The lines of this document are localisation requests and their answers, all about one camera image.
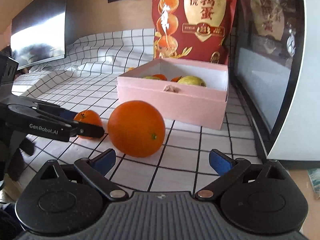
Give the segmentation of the large orange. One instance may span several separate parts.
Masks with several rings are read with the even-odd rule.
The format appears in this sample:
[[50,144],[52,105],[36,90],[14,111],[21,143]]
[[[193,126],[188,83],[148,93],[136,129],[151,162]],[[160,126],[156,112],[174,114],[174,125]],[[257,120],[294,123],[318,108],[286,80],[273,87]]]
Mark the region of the large orange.
[[165,137],[160,112],[145,101],[127,101],[119,105],[107,123],[108,137],[122,153],[145,158],[155,154]]

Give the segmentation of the small mandarin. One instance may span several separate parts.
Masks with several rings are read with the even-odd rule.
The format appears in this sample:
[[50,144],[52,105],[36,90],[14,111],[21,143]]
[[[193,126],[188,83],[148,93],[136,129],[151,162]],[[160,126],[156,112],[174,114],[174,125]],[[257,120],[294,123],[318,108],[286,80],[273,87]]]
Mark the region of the small mandarin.
[[83,110],[76,114],[73,120],[89,124],[89,126],[85,125],[84,129],[85,134],[89,134],[89,137],[84,136],[81,132],[78,133],[78,136],[83,139],[98,139],[104,135],[103,122],[99,114],[93,110]]
[[171,82],[178,82],[181,78],[181,76],[174,77],[173,79],[171,79]]
[[167,81],[166,76],[163,75],[163,74],[155,74],[155,75],[153,75],[153,77],[157,77],[157,78],[159,78],[161,80]]

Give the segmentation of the small mandarin front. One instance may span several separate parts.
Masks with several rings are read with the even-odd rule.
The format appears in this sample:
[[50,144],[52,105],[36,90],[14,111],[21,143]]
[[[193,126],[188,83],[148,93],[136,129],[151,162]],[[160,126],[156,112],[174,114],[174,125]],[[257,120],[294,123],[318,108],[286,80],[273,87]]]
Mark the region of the small mandarin front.
[[167,81],[166,76],[163,75],[163,74],[155,74],[155,75],[153,75],[153,77],[157,77],[157,78],[159,78],[161,80]]

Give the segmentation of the yellow-green guava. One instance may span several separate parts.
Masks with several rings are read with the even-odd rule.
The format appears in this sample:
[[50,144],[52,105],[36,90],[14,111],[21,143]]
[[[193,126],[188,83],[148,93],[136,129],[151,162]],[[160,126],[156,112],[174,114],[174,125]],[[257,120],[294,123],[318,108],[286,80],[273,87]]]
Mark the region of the yellow-green guava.
[[179,84],[206,87],[206,83],[196,76],[185,76],[178,80]]

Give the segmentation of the red egg gift box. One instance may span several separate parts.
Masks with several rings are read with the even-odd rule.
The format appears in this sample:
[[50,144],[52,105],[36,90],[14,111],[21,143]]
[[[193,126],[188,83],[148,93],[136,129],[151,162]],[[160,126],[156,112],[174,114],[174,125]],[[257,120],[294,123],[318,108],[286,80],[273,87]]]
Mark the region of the red egg gift box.
[[237,0],[152,0],[154,58],[227,64]]

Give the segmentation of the pink cardboard box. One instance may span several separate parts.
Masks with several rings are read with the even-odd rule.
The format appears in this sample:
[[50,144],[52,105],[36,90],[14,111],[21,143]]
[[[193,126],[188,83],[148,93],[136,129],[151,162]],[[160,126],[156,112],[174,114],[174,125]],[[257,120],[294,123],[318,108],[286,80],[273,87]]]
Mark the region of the pink cardboard box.
[[[143,77],[163,74],[167,81]],[[206,87],[171,82],[196,76]],[[153,105],[165,119],[220,130],[229,92],[228,67],[204,61],[154,59],[117,77],[120,103],[141,100]]]

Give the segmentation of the black monitor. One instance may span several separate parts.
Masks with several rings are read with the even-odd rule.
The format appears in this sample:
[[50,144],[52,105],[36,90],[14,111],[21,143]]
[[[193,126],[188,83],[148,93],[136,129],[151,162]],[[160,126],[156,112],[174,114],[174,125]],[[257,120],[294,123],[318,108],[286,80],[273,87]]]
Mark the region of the black monitor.
[[33,0],[12,20],[10,47],[18,69],[66,55],[67,0]]

